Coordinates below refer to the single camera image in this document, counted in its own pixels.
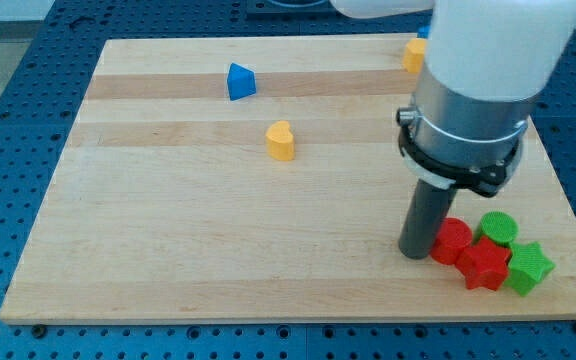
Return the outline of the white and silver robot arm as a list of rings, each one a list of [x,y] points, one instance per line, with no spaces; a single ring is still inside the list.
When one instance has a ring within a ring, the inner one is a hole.
[[[407,166],[440,189],[493,197],[521,158],[522,136],[576,26],[576,0],[332,0],[371,19],[432,10],[410,103],[398,110]]]

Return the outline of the blue block behind arm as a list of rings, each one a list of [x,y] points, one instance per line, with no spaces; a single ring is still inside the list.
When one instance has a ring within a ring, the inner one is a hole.
[[[430,26],[429,25],[420,27],[417,31],[417,37],[427,39],[429,36],[429,32],[430,32]]]

